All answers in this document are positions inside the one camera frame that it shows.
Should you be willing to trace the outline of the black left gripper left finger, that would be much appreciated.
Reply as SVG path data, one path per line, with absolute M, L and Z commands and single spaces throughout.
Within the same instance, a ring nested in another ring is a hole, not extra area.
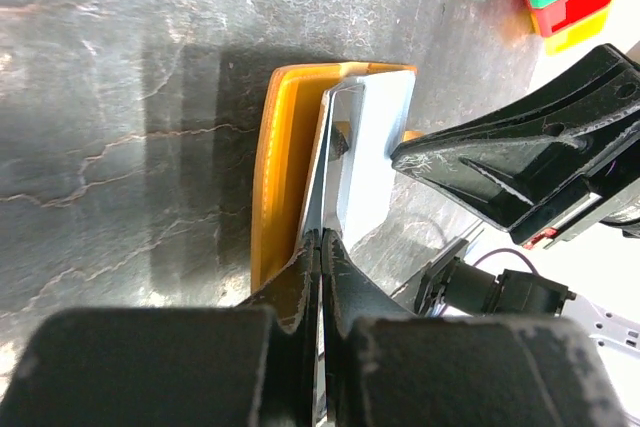
M 74 308 L 31 336 L 5 426 L 312 426 L 320 237 L 232 308 Z

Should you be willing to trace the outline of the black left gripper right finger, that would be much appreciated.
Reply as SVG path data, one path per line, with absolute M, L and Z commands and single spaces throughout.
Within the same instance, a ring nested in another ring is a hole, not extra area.
M 326 391 L 338 426 L 623 426 L 594 342 L 549 315 L 425 318 L 322 238 Z

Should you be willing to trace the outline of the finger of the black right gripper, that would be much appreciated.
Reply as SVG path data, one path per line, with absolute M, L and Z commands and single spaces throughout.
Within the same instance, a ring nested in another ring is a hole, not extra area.
M 533 93 L 399 144 L 393 168 L 524 248 L 596 223 L 639 235 L 639 64 L 610 44 Z

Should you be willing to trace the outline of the mustard leather card holder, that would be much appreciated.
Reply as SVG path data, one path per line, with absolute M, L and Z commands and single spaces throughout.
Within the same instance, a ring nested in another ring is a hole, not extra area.
M 251 289 L 276 288 L 270 305 L 297 321 L 304 279 L 280 275 L 309 232 L 335 231 L 351 249 L 388 216 L 391 153 L 410 135 L 415 67 L 375 62 L 278 67 L 269 81 L 254 167 Z

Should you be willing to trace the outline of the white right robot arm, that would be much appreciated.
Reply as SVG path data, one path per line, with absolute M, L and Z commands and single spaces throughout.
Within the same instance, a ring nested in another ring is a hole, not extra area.
M 526 97 L 399 144 L 395 171 L 427 185 L 525 248 L 567 242 L 594 224 L 639 235 L 639 65 L 593 48 Z M 491 275 L 449 252 L 412 280 L 412 309 L 549 314 L 601 347 L 639 352 L 639 326 L 536 273 Z

